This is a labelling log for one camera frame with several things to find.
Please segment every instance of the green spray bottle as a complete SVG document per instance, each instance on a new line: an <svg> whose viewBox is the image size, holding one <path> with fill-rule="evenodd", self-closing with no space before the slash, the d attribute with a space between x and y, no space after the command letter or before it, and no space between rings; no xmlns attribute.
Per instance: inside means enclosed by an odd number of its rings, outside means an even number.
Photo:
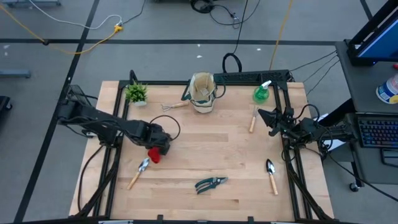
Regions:
<svg viewBox="0 0 398 224"><path fill-rule="evenodd" d="M254 90L253 94L253 100L257 104L263 104L265 101L267 101L269 92L268 92L268 86L271 84L271 81L266 81L265 83L261 84L261 86L257 87Z"/></svg>

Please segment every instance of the small potted plant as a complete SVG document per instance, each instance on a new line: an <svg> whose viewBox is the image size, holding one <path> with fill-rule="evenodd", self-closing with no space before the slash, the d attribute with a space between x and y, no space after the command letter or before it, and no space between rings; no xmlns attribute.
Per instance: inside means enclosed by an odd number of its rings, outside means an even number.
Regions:
<svg viewBox="0 0 398 224"><path fill-rule="evenodd" d="M133 85L128 85L126 99L133 102L134 106L145 106L147 104L147 87L136 82Z"/></svg>

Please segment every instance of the wooden handle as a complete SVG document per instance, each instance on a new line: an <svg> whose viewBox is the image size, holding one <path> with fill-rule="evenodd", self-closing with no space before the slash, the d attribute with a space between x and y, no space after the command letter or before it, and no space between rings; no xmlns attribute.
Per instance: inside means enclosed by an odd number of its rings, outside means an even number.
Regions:
<svg viewBox="0 0 398 224"><path fill-rule="evenodd" d="M172 106L172 108L179 108L179 107L182 107L182 106L187 106L188 104L189 104L189 101L182 102L182 103L176 103L176 104L174 104Z"/></svg>
<svg viewBox="0 0 398 224"><path fill-rule="evenodd" d="M253 133L253 129L254 129L254 123L256 122L256 117L254 116L252 119L251 119L251 123L250 123L250 128L249 128L249 132L250 133Z"/></svg>
<svg viewBox="0 0 398 224"><path fill-rule="evenodd" d="M130 190L134 183L137 181L141 172L137 172L136 176L131 180L130 184L127 186L127 189Z"/></svg>
<svg viewBox="0 0 398 224"><path fill-rule="evenodd" d="M274 175L269 174L269 178L271 179L272 189L274 189L274 195L278 195L278 190L276 189Z"/></svg>

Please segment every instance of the white cable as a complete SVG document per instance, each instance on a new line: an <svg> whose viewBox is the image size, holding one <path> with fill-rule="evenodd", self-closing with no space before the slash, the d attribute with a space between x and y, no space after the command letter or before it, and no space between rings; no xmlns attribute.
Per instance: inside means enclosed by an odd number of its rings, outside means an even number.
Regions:
<svg viewBox="0 0 398 224"><path fill-rule="evenodd" d="M110 16L108 16L98 27L94 27L94 28L93 28L93 27L87 27L87 26L84 26L83 24L78 24L78 23L74 23L74 22L68 22L68 21L62 21L62 20L60 20L60 19L56 19L56 18L54 18L54 17L48 15L45 11L43 11L43 10L42 10L41 8L39 8L38 6L36 6L36 4L34 4L32 0L29 0L29 1L30 1L30 3L32 3L32 5L33 5L34 7L36 7L36 9L38 9L40 12L43 12L43 14L45 14L46 16L48 16L49 18L51 18L51 19L53 19L53 20L55 20L55 21L57 21L57 22L62 22L62 23L66 23L66 24L81 26L81 27L84 27L84 28L87 28L87 29L93 29L93 30L94 30L94 29L100 28L110 17L114 17L114 16L119 17L119 22L118 22L118 24L122 24L122 23L123 23L122 17L121 17L121 16L119 16L119 15L110 15Z"/></svg>

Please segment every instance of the gray carpet floor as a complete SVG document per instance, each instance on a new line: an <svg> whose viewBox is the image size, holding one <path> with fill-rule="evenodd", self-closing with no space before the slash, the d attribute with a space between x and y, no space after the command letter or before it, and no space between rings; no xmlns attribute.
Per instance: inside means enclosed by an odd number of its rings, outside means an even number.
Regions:
<svg viewBox="0 0 398 224"><path fill-rule="evenodd" d="M94 0L62 1L61 7L45 7L51 15L67 21L85 23ZM385 0L366 0L374 14ZM241 17L244 1L219 1ZM255 6L249 1L248 13ZM244 23L241 39L276 40L289 0L261 0L256 13ZM137 14L142 1L100 0L93 19L97 26L106 16L120 14L123 18ZM80 39L83 29L60 24L34 8L9 9L25 25L46 39ZM231 22L221 9L214 16ZM298 45L294 41L341 41L352 38L367 22L360 0L297 0L293 3L281 45L275 56L274 70L293 69L335 50L332 45ZM91 30L88 39L103 39L113 31L117 19L104 27ZM235 40L238 30L215 24L209 15L199 14L187 1L147 0L142 15L124 26L119 40L210 39ZM0 12L0 40L31 39L32 37ZM77 44L58 44L74 51ZM229 44L103 44L78 61L72 83L85 93L97 95L104 80L127 79L133 69L141 80L186 80L197 71L222 72L221 61ZM239 45L236 54L244 71L267 70L273 45ZM30 79L0 79L0 95L12 98L14 108L0 130L0 223L12 222L35 160L43 143L55 105L70 69L72 55L61 54L42 44L0 42L0 68L26 68ZM304 81L322 63L314 63L294 71L296 81ZM228 71L237 70L227 61ZM307 91L326 72L325 66L305 82ZM321 113L330 113L349 96L343 71L338 63L308 96ZM78 179L85 139L64 127L57 127L44 166L37 181L25 221L65 218L68 215ZM326 160L324 171L335 217L347 222L398 223L398 204L369 187L352 193L348 184L353 178L332 161ZM378 185L398 196L398 187Z"/></svg>

